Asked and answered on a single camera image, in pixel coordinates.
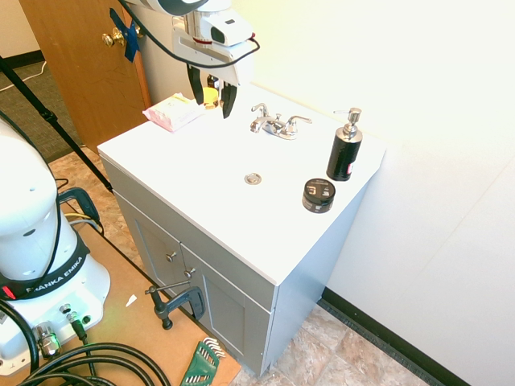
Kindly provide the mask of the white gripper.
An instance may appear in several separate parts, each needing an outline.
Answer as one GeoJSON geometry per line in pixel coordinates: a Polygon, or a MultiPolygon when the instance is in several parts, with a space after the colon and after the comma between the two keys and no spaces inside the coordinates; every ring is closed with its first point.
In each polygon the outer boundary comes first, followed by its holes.
{"type": "Polygon", "coordinates": [[[183,18],[172,19],[172,52],[191,63],[187,65],[187,75],[196,103],[204,103],[200,69],[224,81],[221,89],[223,118],[229,117],[237,97],[237,86],[241,86],[241,64],[232,64],[241,56],[241,43],[224,46],[220,43],[197,43],[186,33],[183,18]]]}

